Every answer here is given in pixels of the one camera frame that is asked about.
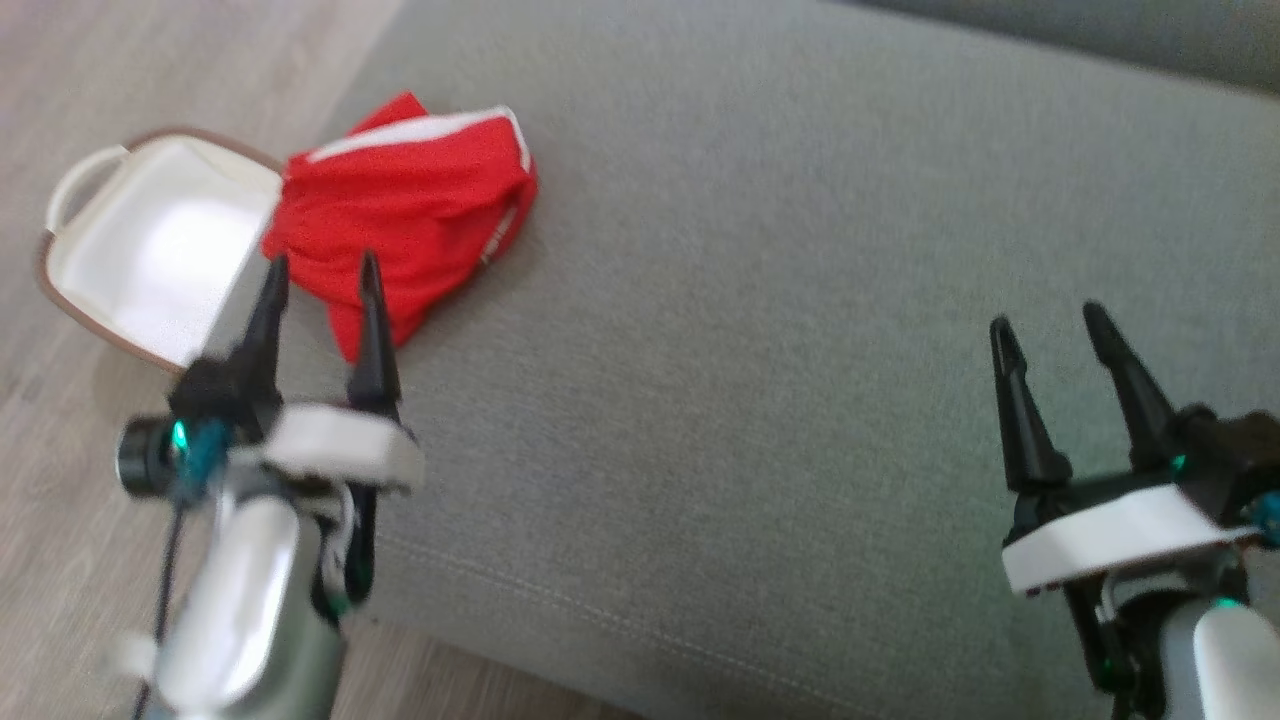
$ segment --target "white stripe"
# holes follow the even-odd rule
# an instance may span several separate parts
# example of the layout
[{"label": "white stripe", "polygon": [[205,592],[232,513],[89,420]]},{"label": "white stripe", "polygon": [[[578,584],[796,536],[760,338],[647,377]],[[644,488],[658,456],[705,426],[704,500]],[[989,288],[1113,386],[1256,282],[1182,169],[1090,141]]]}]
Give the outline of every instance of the white stripe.
[{"label": "white stripe", "polygon": [[356,133],[351,137],[335,140],[329,145],[320,146],[307,155],[307,161],[319,163],[337,155],[343,155],[355,150],[364,150],[366,147],[439,140],[494,118],[507,118],[507,120],[511,122],[511,129],[516,135],[516,143],[520,145],[520,167],[527,172],[532,164],[532,158],[529,154],[529,145],[525,143],[525,133],[520,129],[516,114],[512,113],[511,108],[506,105],[498,105],[497,108],[479,110],[475,113],[428,115],[425,118],[412,118],[408,120],[388,123],[381,127]]}]

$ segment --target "floor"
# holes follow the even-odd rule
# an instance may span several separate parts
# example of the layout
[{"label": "floor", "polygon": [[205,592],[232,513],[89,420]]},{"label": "floor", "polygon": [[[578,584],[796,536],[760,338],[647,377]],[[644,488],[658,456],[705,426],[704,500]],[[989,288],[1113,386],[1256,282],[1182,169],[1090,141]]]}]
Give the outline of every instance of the floor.
[{"label": "floor", "polygon": [[[101,653],[150,624],[166,521],[125,498],[111,457],[122,423],[160,409],[169,378],[61,315],[32,279],[54,183],[86,154],[170,123],[275,156],[311,145],[401,1],[0,3],[0,717],[129,715],[134,687]],[[334,717],[628,716],[362,620]]]}]

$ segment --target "green light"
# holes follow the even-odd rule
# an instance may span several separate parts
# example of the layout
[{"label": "green light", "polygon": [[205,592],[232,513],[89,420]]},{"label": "green light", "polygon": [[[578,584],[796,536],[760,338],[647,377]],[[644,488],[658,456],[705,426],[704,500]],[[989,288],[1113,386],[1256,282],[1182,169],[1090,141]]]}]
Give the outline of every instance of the green light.
[{"label": "green light", "polygon": [[180,455],[187,455],[191,446],[187,443],[187,425],[182,420],[173,424],[173,433],[169,436],[169,442],[173,443],[174,450]]}]

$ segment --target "red garment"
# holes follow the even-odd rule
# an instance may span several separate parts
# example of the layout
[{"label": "red garment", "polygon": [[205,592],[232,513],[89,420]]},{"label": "red garment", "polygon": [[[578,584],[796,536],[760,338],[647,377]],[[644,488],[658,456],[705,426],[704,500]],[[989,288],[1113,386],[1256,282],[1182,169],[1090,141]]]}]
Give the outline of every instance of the red garment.
[{"label": "red garment", "polygon": [[262,254],[329,305],[347,360],[360,346],[360,263],[378,255],[396,346],[428,309],[516,238],[536,169],[507,108],[426,115],[408,92],[346,138],[289,158]]}]

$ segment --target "black cable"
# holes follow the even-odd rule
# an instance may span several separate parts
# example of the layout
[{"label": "black cable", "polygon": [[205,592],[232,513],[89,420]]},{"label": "black cable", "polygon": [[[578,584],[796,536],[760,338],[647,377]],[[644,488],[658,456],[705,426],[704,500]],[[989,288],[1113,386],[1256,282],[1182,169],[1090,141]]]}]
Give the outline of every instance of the black cable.
[{"label": "black cable", "polygon": [[[178,541],[182,538],[182,521],[187,515],[187,509],[182,502],[173,503],[173,520],[169,523],[169,538],[164,546],[164,564],[160,566],[160,593],[156,598],[156,620],[152,635],[156,647],[164,641],[165,629],[169,625],[169,600],[173,596],[173,571],[178,562]],[[138,691],[138,700],[133,706],[133,720],[142,720],[142,714],[147,710],[147,701],[151,700],[151,687],[142,683]]]}]

